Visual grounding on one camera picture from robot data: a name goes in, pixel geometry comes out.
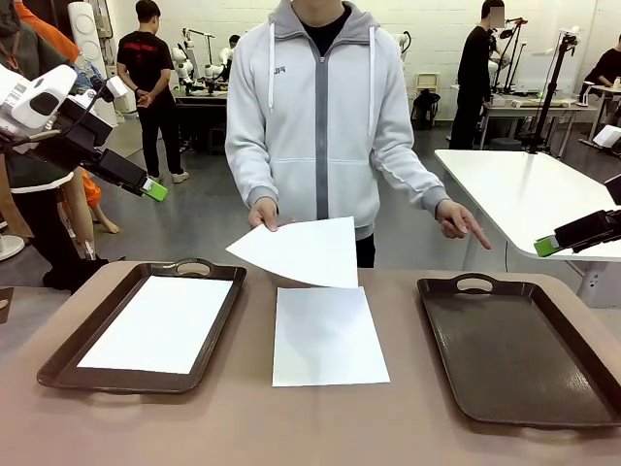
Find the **person's right hand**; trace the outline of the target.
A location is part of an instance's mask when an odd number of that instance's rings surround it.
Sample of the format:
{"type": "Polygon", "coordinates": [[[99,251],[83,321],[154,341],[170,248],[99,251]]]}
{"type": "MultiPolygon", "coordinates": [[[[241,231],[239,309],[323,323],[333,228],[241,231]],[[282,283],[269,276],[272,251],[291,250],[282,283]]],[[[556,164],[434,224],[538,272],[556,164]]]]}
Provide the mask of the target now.
{"type": "Polygon", "coordinates": [[[248,214],[251,228],[264,225],[269,231],[278,230],[278,206],[270,197],[261,197],[251,207],[248,214]]]}

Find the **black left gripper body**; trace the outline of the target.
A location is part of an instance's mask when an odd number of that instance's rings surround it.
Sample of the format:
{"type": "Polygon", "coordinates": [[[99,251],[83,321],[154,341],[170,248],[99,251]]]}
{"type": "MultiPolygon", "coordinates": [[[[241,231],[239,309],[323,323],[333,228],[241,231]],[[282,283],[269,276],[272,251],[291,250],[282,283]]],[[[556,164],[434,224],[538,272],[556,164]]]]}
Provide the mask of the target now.
{"type": "Polygon", "coordinates": [[[36,157],[64,169],[78,165],[94,169],[116,169],[117,154],[103,149],[113,128],[88,110],[77,96],[69,96],[59,107],[52,125],[60,133],[36,147],[36,157]]]}

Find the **person's left hand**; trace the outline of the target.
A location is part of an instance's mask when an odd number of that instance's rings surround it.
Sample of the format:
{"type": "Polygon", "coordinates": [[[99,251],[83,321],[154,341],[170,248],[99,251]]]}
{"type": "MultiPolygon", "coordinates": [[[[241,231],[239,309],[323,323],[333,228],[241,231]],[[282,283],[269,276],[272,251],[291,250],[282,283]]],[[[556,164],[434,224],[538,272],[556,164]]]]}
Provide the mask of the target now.
{"type": "Polygon", "coordinates": [[[474,215],[461,204],[451,199],[440,201],[436,207],[435,218],[445,238],[464,239],[468,235],[474,235],[486,250],[492,249],[474,215]]]}

